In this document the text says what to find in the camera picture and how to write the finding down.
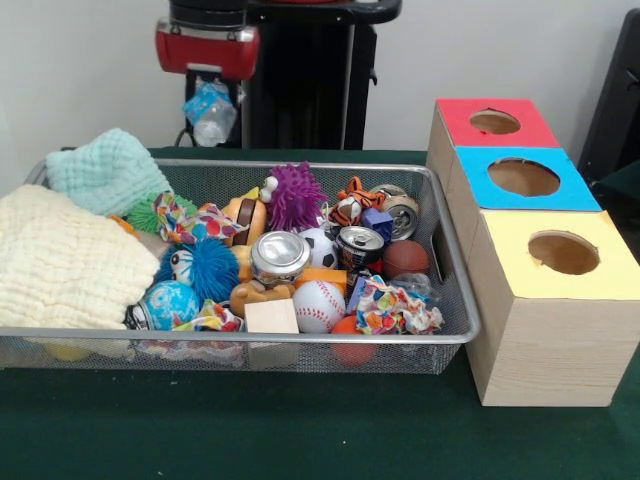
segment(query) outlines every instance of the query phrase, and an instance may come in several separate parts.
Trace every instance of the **wire mesh basket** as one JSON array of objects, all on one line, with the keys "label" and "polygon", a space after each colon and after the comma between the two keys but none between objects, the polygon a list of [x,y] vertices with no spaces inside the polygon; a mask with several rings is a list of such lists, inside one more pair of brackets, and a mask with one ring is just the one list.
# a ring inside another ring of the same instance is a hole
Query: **wire mesh basket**
[{"label": "wire mesh basket", "polygon": [[[175,192],[225,205],[261,185],[276,163],[157,160]],[[330,198],[353,175],[394,184],[420,203],[413,239],[430,255],[445,324],[436,335],[286,335],[0,328],[0,367],[439,374],[480,328],[478,311],[437,177],[425,167],[312,164]],[[27,183],[48,186],[43,163]]]}]

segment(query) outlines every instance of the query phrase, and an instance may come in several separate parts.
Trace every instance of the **blue ball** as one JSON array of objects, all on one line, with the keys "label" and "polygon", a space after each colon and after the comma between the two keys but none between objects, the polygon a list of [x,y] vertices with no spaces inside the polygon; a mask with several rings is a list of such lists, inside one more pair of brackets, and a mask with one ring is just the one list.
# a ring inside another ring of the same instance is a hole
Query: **blue ball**
[{"label": "blue ball", "polygon": [[172,330],[193,320],[199,311],[196,292],[173,280],[152,287],[142,301],[154,330]]}]

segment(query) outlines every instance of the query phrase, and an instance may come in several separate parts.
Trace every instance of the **white wall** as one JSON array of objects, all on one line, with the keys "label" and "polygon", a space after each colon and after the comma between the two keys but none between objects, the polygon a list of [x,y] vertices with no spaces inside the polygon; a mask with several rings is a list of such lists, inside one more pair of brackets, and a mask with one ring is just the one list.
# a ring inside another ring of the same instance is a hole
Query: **white wall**
[{"label": "white wall", "polygon": [[633,0],[405,0],[378,27],[367,148],[425,149],[438,97],[527,97],[577,161]]},{"label": "white wall", "polygon": [[[575,157],[632,0],[404,0],[378,28],[367,148],[424,149],[436,97],[531,97]],[[165,0],[0,2],[0,192],[47,152],[122,127],[182,126],[183,78],[158,66]]]}]

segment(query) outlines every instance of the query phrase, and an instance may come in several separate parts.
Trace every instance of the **knitted blanket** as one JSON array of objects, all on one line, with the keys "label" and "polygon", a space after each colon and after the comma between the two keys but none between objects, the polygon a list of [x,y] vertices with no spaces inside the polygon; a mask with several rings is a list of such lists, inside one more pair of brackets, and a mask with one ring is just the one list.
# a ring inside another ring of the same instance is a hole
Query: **knitted blanket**
[{"label": "knitted blanket", "polygon": [[134,136],[113,129],[88,145],[47,156],[49,185],[97,215],[124,216],[149,194],[171,186]]},{"label": "knitted blanket", "polygon": [[25,185],[0,200],[0,326],[124,329],[158,260],[113,220]]}]

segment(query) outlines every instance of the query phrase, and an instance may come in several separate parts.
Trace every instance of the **green spiky ball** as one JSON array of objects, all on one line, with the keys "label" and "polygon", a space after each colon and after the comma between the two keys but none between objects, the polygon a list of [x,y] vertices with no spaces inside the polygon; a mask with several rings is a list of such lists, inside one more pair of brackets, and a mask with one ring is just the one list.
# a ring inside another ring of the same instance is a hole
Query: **green spiky ball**
[{"label": "green spiky ball", "polygon": [[[153,210],[153,202],[155,202],[158,195],[155,193],[149,194],[144,200],[141,200],[133,206],[129,215],[127,216],[127,222],[142,232],[158,233],[160,230],[160,221],[158,215]],[[181,207],[187,209],[188,215],[194,215],[198,210],[191,200],[187,200],[180,195],[176,195],[176,203]]]}]

